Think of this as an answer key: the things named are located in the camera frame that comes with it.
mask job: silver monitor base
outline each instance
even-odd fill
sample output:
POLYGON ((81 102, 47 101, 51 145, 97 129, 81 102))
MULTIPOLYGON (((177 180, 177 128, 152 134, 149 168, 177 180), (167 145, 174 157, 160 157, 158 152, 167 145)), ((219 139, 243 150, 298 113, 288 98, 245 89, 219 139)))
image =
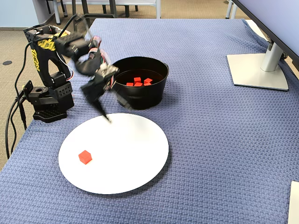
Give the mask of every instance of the silver monitor base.
POLYGON ((265 54, 228 55, 228 64, 234 85, 289 90, 285 75, 279 65, 275 71, 263 71, 265 54))

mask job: white plate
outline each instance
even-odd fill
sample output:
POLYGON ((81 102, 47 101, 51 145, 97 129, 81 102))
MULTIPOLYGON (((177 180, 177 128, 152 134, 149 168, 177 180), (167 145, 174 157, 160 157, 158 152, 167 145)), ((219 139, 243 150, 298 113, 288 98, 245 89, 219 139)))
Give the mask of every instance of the white plate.
POLYGON ((168 141, 153 121, 126 113, 93 118, 76 127, 61 145, 62 174, 76 187, 97 194, 136 189, 153 179, 168 157, 168 141), (78 155, 92 155, 83 164, 78 155))

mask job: black cable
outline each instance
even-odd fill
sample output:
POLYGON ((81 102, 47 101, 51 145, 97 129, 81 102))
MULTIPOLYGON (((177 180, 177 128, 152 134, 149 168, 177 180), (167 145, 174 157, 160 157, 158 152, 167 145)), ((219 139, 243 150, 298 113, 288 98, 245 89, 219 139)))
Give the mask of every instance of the black cable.
POLYGON ((285 60, 287 58, 288 58, 288 55, 285 52, 283 52, 281 57, 280 57, 280 60, 285 60))
POLYGON ((16 108, 14 109, 14 112, 11 114, 11 117, 10 117, 10 123, 13 126, 13 129, 14 129, 14 142, 11 146, 10 154, 13 153, 15 141, 17 140, 17 130, 15 129, 14 121, 13 121, 13 116, 14 116, 14 113, 17 111, 17 109, 18 109, 18 105, 16 106, 16 108))
POLYGON ((9 118, 11 115, 11 112, 13 111, 14 105, 17 103, 17 99, 14 100, 14 103, 11 105, 8 115, 7 115, 7 120, 6 120, 6 125, 5 125, 5 148, 6 148, 6 154, 7 154, 7 159, 9 159, 9 148, 8 148, 8 124, 9 124, 9 118))
POLYGON ((15 80, 15 83, 14 83, 14 88, 15 88, 15 91, 16 91, 16 93, 17 93, 18 107, 19 107, 19 105, 20 105, 20 95, 19 95, 19 91, 18 91, 18 88, 17 88, 17 83, 18 83, 18 80, 19 80, 19 78, 20 78, 21 73, 23 72, 23 70, 24 70, 24 68, 25 68, 27 48, 29 47, 29 45, 30 45, 31 43, 32 43, 32 41, 30 41, 30 42, 26 45, 26 47, 25 47, 23 67, 22 67, 20 73, 18 74, 18 76, 17 76, 17 78, 16 78, 16 80, 15 80))
POLYGON ((69 26, 69 24, 73 21, 73 19, 78 16, 77 14, 74 14, 70 20, 68 20, 68 22, 66 23, 66 25, 64 26, 64 28, 62 29, 62 31, 60 32, 60 34, 58 35, 57 38, 61 37, 61 35, 65 32, 66 28, 69 26))
POLYGON ((20 115, 21 115, 21 120, 23 122, 24 129, 27 129, 27 124, 26 124, 26 115, 24 111, 24 106, 22 104, 19 105, 20 108, 20 115))

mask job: computer screen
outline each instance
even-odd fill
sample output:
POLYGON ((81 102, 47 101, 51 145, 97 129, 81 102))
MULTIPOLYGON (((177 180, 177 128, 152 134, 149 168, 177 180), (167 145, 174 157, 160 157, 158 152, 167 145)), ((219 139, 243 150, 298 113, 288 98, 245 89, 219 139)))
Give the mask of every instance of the computer screen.
POLYGON ((260 23, 281 40, 295 55, 291 55, 266 29, 263 29, 294 61, 299 63, 299 0, 233 0, 233 2, 261 29, 263 26, 260 23))

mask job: black metal bucket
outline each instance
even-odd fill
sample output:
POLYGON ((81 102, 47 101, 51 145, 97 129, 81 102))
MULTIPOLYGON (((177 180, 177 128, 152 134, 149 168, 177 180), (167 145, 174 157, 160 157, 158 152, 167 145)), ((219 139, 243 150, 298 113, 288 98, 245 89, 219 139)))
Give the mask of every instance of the black metal bucket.
POLYGON ((113 89, 117 92, 120 105, 123 99, 135 110, 144 110, 158 105, 169 73, 169 68, 163 62, 148 57, 128 57, 114 63, 120 69, 113 89), (153 81, 147 86, 126 86, 133 83, 135 77, 140 77, 143 82, 150 78, 153 81))

